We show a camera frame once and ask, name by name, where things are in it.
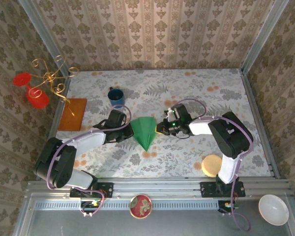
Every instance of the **wall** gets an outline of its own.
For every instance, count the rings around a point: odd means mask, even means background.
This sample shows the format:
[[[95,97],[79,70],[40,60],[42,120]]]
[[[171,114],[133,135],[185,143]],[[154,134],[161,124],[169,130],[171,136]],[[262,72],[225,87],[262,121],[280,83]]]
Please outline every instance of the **wall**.
[[[274,0],[34,0],[81,70],[239,68]]]
[[[280,174],[295,190],[295,0],[290,0],[249,72]]]
[[[33,167],[57,102],[51,98],[44,110],[36,110],[27,102],[25,88],[12,84],[20,72],[43,73],[31,66],[35,58],[52,61],[17,1],[0,0],[0,236],[13,232],[27,181],[35,179]]]

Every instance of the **round sponge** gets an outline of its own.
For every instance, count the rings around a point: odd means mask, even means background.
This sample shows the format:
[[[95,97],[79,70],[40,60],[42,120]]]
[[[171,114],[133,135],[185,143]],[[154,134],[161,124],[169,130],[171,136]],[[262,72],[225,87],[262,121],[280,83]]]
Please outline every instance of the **round sponge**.
[[[222,158],[217,155],[206,156],[202,161],[202,170],[209,177],[216,177],[221,169]]]

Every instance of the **purple cable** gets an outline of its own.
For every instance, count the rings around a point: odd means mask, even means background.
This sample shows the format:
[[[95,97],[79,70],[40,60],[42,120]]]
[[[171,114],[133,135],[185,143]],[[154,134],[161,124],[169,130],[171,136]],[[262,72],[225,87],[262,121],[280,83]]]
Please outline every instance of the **purple cable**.
[[[183,99],[183,100],[180,100],[180,101],[177,102],[176,104],[178,104],[178,103],[180,103],[180,102],[183,102],[183,101],[195,101],[195,102],[200,103],[200,104],[203,106],[203,108],[205,109],[205,112],[203,112],[203,114],[201,114],[201,115],[198,116],[198,117],[203,117],[203,116],[207,113],[207,108],[206,108],[206,106],[205,106],[205,104],[204,104],[203,102],[201,102],[201,101],[199,101],[199,100],[197,100],[197,99],[194,99],[194,98],[185,98],[185,99]]]
[[[53,187],[53,186],[50,184],[50,174],[51,174],[51,170],[52,170],[52,167],[53,167],[53,165],[54,165],[54,162],[55,162],[55,160],[56,160],[56,158],[57,158],[59,152],[63,149],[64,146],[66,146],[68,143],[73,142],[74,140],[78,140],[78,139],[80,139],[80,138],[82,138],[82,137],[84,137],[84,136],[86,136],[86,135],[92,134],[92,133],[106,132],[106,131],[115,131],[115,130],[123,129],[124,127],[126,127],[126,126],[130,123],[131,118],[132,118],[132,115],[131,115],[131,111],[130,111],[130,109],[129,109],[127,106],[125,106],[125,105],[120,105],[120,104],[118,104],[118,105],[114,105],[114,106],[111,108],[111,110],[112,110],[114,107],[116,107],[116,106],[123,106],[124,108],[126,108],[126,109],[128,110],[128,112],[129,112],[129,122],[126,123],[126,124],[124,124],[123,126],[121,126],[121,127],[119,127],[119,128],[102,129],[102,130],[94,130],[94,131],[91,130],[91,131],[88,131],[88,132],[86,132],[86,133],[80,134],[80,135],[78,135],[77,137],[75,137],[75,138],[73,138],[73,139],[70,139],[70,140],[68,140],[67,142],[63,143],[63,144],[57,149],[57,151],[55,152],[53,158],[51,159],[51,162],[50,162],[49,168],[48,168],[47,177],[46,177],[46,182],[47,182],[47,187],[48,187],[49,189],[55,189],[55,188],[56,188],[56,187]],[[101,203],[100,203],[99,207],[97,208],[97,210],[94,211],[93,214],[97,213],[98,210],[101,209],[101,207],[103,206],[103,203],[104,203],[104,199],[105,199],[105,196],[104,196],[104,194],[103,194],[102,192],[100,192],[100,191],[98,191],[98,190],[87,190],[87,189],[82,189],[82,188],[78,188],[78,187],[75,187],[75,189],[77,189],[77,190],[79,190],[79,191],[81,191],[81,192],[99,193],[99,194],[102,196],[102,198],[101,198]]]
[[[225,117],[213,117],[212,119],[223,119],[225,121],[227,121],[228,123],[231,123],[232,125],[234,125],[237,129],[239,129],[246,137],[246,139],[248,140],[250,146],[249,146],[249,150],[247,152],[245,152],[243,155],[241,155],[239,157],[239,162],[236,166],[236,169],[235,169],[235,174],[234,174],[234,177],[233,177],[233,184],[232,184],[232,190],[231,190],[231,211],[232,211],[232,216],[233,216],[233,219],[234,219],[234,222],[235,224],[237,225],[237,227],[239,229],[241,229],[242,231],[245,231],[245,232],[249,232],[251,230],[251,223],[249,221],[249,219],[244,216],[243,214],[240,214],[238,212],[234,212],[234,203],[233,203],[233,198],[234,198],[234,188],[235,188],[235,182],[236,182],[236,176],[238,176],[238,171],[239,171],[239,167],[240,167],[240,164],[241,164],[241,161],[243,160],[243,158],[248,155],[249,153],[251,153],[251,151],[253,150],[254,146],[253,146],[253,142],[251,140],[251,138],[249,137],[249,135],[246,133],[246,131],[241,128],[237,123],[235,123],[234,121],[230,120],[230,119],[227,119]],[[248,222],[248,229],[243,229],[239,223],[237,222],[236,218],[235,218],[235,215],[239,215],[241,216],[242,218],[244,218],[247,222]]]

